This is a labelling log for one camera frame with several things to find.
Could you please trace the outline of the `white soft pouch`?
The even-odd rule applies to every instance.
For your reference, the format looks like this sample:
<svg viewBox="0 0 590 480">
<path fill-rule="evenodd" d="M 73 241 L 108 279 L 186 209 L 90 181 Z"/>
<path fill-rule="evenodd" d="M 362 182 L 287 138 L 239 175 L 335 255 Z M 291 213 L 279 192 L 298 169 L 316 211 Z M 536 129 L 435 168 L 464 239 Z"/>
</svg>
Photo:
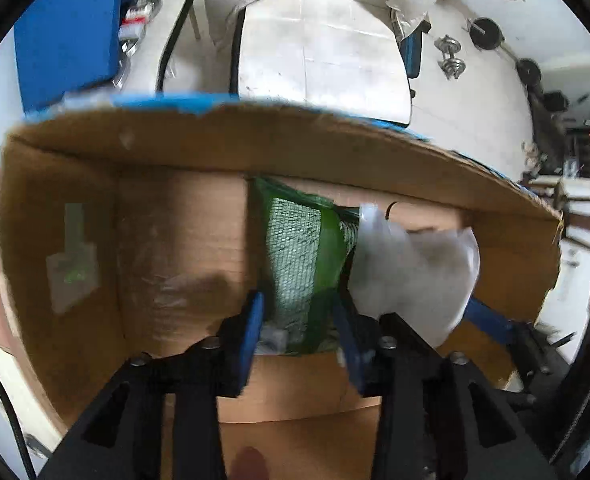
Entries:
<svg viewBox="0 0 590 480">
<path fill-rule="evenodd" d="M 472 229 L 410 232 L 379 207 L 360 206 L 348 278 L 360 314 L 396 313 L 436 349 L 462 321 L 479 269 Z"/>
</svg>

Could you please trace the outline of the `green snack packet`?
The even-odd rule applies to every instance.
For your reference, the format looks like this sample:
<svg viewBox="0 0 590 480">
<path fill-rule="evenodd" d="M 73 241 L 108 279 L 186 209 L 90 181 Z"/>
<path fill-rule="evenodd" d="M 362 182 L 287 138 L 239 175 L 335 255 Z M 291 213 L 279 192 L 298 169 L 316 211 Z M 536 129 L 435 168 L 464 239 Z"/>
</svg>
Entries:
<svg viewBox="0 0 590 480">
<path fill-rule="evenodd" d="M 263 228 L 267 307 L 257 352 L 305 356 L 338 346 L 336 289 L 357 243 L 359 209 L 255 177 Z"/>
</svg>

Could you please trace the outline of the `dark wooden chair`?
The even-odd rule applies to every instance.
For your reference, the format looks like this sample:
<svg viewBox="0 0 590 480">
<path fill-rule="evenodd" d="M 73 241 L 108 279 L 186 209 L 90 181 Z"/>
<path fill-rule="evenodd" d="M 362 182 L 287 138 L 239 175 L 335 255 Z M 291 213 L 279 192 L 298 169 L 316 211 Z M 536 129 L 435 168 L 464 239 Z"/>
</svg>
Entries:
<svg viewBox="0 0 590 480">
<path fill-rule="evenodd" d="M 554 183 L 531 180 L 526 188 L 562 215 L 560 239 L 590 252 L 590 196 L 570 194 L 560 179 Z"/>
</svg>

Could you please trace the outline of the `brown cardboard box blue print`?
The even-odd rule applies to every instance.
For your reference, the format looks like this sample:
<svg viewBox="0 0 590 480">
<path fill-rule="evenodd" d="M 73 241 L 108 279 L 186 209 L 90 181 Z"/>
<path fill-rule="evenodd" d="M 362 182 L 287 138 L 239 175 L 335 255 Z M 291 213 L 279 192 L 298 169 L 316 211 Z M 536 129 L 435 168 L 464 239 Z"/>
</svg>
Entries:
<svg viewBox="0 0 590 480">
<path fill-rule="evenodd" d="M 499 382 L 502 344 L 462 318 L 432 348 L 382 315 L 381 394 L 339 345 L 256 347 L 217 396 L 217 332 L 263 286 L 255 177 L 410 232 L 473 230 L 471 297 L 518 322 L 554 285 L 560 215 L 477 162 L 364 120 L 184 99 L 49 113 L 1 157 L 0 257 L 30 368 L 66 434 L 45 479 L 551 479 Z"/>
</svg>

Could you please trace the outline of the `chrome dumbbell pair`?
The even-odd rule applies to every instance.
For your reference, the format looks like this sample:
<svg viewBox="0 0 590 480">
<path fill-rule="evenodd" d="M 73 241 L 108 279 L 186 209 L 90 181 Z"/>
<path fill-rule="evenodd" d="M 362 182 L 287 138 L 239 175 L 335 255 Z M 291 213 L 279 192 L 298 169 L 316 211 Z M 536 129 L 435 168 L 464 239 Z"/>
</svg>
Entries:
<svg viewBox="0 0 590 480">
<path fill-rule="evenodd" d="M 446 35 L 435 41 L 435 48 L 442 54 L 438 66 L 444 76 L 448 79 L 459 79 L 466 69 L 466 64 L 458 56 L 462 49 L 459 41 Z"/>
</svg>

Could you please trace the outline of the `blue black weight bench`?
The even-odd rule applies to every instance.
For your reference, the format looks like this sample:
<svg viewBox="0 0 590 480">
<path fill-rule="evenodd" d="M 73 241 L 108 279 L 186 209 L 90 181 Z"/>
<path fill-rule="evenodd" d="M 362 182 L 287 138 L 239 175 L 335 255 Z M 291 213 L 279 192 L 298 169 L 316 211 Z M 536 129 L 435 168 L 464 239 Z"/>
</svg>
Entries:
<svg viewBox="0 0 590 480">
<path fill-rule="evenodd" d="M 423 20 L 411 35 L 403 39 L 399 44 L 400 54 L 405 63 L 407 76 L 415 79 L 420 75 L 422 61 L 423 36 L 432 28 L 429 21 Z"/>
</svg>

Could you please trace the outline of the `white quilted chair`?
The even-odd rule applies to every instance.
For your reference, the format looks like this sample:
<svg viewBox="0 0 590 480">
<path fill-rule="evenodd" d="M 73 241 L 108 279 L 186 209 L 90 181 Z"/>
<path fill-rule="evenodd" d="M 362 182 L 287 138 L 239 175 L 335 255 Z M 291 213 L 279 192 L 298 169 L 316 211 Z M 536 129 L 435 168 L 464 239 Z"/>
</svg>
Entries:
<svg viewBox="0 0 590 480">
<path fill-rule="evenodd" d="M 235 30 L 233 87 L 406 126 L 412 98 L 387 10 L 355 0 L 259 0 Z"/>
</svg>

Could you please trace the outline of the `black floor barbell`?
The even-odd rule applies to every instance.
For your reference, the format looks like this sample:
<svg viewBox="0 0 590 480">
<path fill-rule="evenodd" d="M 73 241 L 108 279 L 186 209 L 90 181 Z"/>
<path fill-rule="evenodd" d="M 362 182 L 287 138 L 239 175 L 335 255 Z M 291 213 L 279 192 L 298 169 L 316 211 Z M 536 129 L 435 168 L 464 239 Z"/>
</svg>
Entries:
<svg viewBox="0 0 590 480">
<path fill-rule="evenodd" d="M 527 88 L 536 88 L 541 84 L 541 70 L 531 58 L 519 58 L 505 42 L 505 37 L 498 24 L 491 18 L 475 18 L 467 22 L 468 36 L 478 50 L 501 50 L 515 63 L 520 82 Z"/>
</svg>

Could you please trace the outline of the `blue folded mat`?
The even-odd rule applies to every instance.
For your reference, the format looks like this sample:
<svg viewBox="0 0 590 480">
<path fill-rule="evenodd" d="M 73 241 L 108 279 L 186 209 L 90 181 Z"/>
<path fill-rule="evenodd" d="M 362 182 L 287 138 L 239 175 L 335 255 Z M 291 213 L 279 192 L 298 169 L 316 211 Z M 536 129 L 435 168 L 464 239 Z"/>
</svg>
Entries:
<svg viewBox="0 0 590 480">
<path fill-rule="evenodd" d="M 122 0 L 35 0 L 13 27 L 23 110 L 100 84 L 118 72 Z"/>
</svg>

